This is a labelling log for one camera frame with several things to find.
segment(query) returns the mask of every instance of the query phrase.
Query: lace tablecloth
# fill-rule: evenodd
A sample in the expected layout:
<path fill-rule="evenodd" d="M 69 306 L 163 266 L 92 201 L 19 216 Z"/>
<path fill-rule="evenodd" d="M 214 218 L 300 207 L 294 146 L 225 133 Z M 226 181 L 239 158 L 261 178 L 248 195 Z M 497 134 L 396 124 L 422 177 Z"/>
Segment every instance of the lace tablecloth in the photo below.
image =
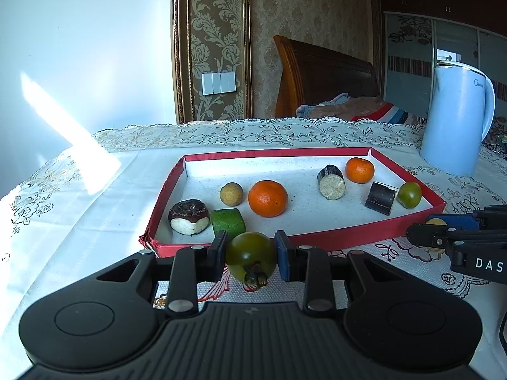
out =
<path fill-rule="evenodd" d="M 506 203 L 506 160 L 481 147 L 473 177 L 448 175 L 420 158 L 423 130 L 329 117 L 104 130 L 93 138 L 121 165 L 106 186 L 93 193 L 71 158 L 72 149 L 64 151 L 0 202 L 0 228 L 12 224 L 12 237 L 0 246 L 0 377 L 15 378 L 30 366 L 17 332 L 19 319 L 30 304 L 141 248 L 138 238 L 160 188 L 184 154 L 368 145 L 442 196 L 450 213 Z M 507 287 L 453 273 L 442 250 L 412 246 L 404 237 L 362 249 L 472 304 L 483 321 L 483 337 L 472 366 L 488 379 L 507 377 L 507 357 L 498 340 L 500 321 L 507 311 Z M 201 301 L 301 302 L 303 293 L 302 283 L 283 283 L 277 274 L 268 287 L 248 293 L 227 272 L 220 283 L 202 283 L 198 289 Z M 166 290 L 167 285 L 161 284 L 159 304 Z M 343 283 L 336 283 L 335 292 L 337 306 L 345 307 Z"/>

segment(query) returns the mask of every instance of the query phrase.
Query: red box edge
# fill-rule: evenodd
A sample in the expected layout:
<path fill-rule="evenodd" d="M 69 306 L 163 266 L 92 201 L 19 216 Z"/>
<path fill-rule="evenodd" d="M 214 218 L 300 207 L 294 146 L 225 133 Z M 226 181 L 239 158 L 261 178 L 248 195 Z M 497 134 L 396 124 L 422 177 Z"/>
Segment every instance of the red box edge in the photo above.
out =
<path fill-rule="evenodd" d="M 414 181 L 421 186 L 423 197 L 433 206 L 432 208 L 419 211 L 417 213 L 412 213 L 407 216 L 391 218 L 387 220 L 381 220 L 374 223 L 368 224 L 360 224 L 357 226 L 338 228 L 336 230 L 328 230 L 328 231 L 316 231 L 313 233 L 306 233 L 300 235 L 291 235 L 289 236 L 291 242 L 297 246 L 301 244 L 308 244 L 320 247 L 327 251 L 333 250 L 342 250 L 355 246 L 363 246 L 365 244 L 375 243 L 378 241 L 388 240 L 389 238 L 403 236 L 407 228 L 413 223 L 424 223 L 426 218 L 430 214 L 439 214 L 442 213 L 446 206 L 446 202 L 440 198 L 436 193 L 434 193 L 428 186 L 426 186 L 422 181 L 418 178 L 407 172 L 404 168 L 398 165 L 396 162 L 383 155 L 381 152 L 376 150 L 373 147 L 319 147 L 319 148 L 289 148 L 289 149 L 262 149 L 262 150 L 245 150 L 245 151 L 225 151 L 225 152 L 214 152 L 214 153 L 202 153 L 196 155 L 184 155 L 182 158 L 178 160 L 176 165 L 170 171 L 167 180 L 164 182 L 162 186 L 162 190 L 160 191 L 157 202 L 151 213 L 150 220 L 148 221 L 148 226 L 146 227 L 146 231 L 144 235 L 140 236 L 139 242 L 146 248 L 155 251 L 155 254 L 158 257 L 172 257 L 176 254 L 181 248 L 192 246 L 192 244 L 163 244 L 159 241 L 151 238 L 150 236 L 154 236 L 156 234 L 156 229 L 162 219 L 163 212 L 165 210 L 165 205 L 167 204 L 167 200 L 171 195 L 176 183 L 179 179 L 179 176 L 183 173 L 183 164 L 184 161 L 206 161 L 206 160 L 226 160 L 228 158 L 252 158 L 252 157 L 300 157 L 300 156 L 332 156 L 332 155 L 368 155 L 368 152 L 371 150 L 372 157 L 379 160 L 383 163 L 387 168 L 393 171 L 397 176 L 401 177 L 405 181 Z M 372 228 L 374 231 L 366 232 L 365 228 Z M 353 241 L 355 238 L 358 238 L 361 234 L 361 243 L 354 244 L 336 244 L 336 242 L 332 243 L 324 243 L 324 244 L 316 244 L 314 240 L 321 240 L 323 238 L 336 238 L 336 239 L 347 239 L 348 241 Z"/>

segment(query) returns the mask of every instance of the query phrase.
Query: small round fruit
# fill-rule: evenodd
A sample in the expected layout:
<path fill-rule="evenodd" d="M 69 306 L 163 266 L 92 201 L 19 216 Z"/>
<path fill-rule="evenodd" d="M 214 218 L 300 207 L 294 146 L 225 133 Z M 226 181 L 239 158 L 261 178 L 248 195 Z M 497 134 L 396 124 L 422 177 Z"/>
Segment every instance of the small round fruit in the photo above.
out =
<path fill-rule="evenodd" d="M 243 201 L 243 189 L 238 183 L 227 183 L 220 189 L 220 200 L 227 206 L 235 207 Z"/>
<path fill-rule="evenodd" d="M 287 208 L 288 195 L 280 183 L 262 180 L 248 192 L 248 204 L 252 211 L 262 217 L 276 217 Z"/>
<path fill-rule="evenodd" d="M 353 157 L 345 165 L 345 174 L 354 183 L 368 183 L 375 175 L 375 166 L 364 158 Z"/>
<path fill-rule="evenodd" d="M 265 235 L 247 231 L 227 245 L 225 262 L 235 279 L 257 291 L 275 271 L 276 247 Z"/>
<path fill-rule="evenodd" d="M 421 202 L 421 197 L 421 186 L 409 181 L 400 187 L 396 198 L 406 209 L 413 209 Z"/>
<path fill-rule="evenodd" d="M 441 218 L 435 217 L 432 219 L 429 219 L 426 224 L 435 224 L 435 225 L 447 225 L 445 221 L 443 221 Z"/>

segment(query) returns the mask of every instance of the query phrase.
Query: tangerine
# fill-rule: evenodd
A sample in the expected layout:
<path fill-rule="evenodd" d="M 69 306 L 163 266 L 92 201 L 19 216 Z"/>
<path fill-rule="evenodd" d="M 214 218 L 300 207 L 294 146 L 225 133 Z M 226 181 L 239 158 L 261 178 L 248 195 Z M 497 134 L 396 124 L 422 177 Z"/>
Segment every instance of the tangerine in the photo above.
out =
<path fill-rule="evenodd" d="M 262 217 L 276 217 L 287 208 L 288 195 L 280 183 L 262 180 L 255 183 L 248 192 L 248 204 L 255 214 Z"/>
<path fill-rule="evenodd" d="M 345 173 L 354 183 L 368 183 L 375 174 L 375 166 L 371 161 L 360 157 L 353 157 L 345 165 Z"/>

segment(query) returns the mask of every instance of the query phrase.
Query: floral wallpaper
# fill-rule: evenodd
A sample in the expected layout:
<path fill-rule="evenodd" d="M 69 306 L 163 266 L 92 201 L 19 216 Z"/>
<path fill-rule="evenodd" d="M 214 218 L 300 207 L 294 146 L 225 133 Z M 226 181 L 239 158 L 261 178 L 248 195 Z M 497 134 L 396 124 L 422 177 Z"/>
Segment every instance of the floral wallpaper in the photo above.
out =
<path fill-rule="evenodd" d="M 369 0 L 250 0 L 254 116 L 273 118 L 282 64 L 276 34 L 369 60 Z"/>
<path fill-rule="evenodd" d="M 190 0 L 194 119 L 243 117 L 243 0 Z M 236 73 L 236 92 L 202 95 L 202 73 Z"/>

